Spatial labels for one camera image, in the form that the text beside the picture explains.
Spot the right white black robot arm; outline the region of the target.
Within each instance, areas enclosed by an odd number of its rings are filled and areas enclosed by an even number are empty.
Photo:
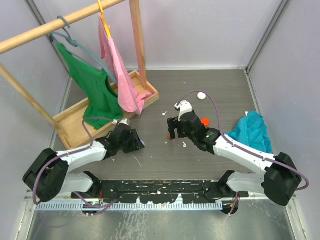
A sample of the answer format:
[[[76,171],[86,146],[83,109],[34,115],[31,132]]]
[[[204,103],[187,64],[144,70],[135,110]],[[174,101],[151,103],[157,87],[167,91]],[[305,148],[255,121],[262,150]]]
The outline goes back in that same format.
[[[273,155],[239,143],[215,128],[206,127],[194,111],[167,119],[170,139],[188,138],[201,151],[232,160],[250,173],[230,170],[222,178],[219,191],[225,197],[235,192],[264,194],[280,206],[287,206],[302,177],[286,153]]]

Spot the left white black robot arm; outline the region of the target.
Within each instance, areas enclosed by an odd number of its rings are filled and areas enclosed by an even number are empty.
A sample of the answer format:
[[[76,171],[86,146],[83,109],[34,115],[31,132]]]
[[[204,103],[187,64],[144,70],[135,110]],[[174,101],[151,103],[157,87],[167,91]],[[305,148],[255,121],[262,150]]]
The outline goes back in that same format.
[[[34,204],[46,203],[60,194],[79,193],[84,198],[96,198],[101,190],[100,180],[89,171],[74,174],[85,165],[101,162],[117,155],[145,148],[136,129],[119,123],[107,136],[66,151],[44,149],[24,174],[23,182],[32,190]]]

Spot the orange charging case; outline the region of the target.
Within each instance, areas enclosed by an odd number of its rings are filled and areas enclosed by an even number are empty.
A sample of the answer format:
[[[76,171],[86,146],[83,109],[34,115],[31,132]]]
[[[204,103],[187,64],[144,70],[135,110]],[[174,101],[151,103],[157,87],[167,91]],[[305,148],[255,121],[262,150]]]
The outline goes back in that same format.
[[[202,118],[201,123],[205,126],[208,127],[210,125],[210,120],[208,118]]]

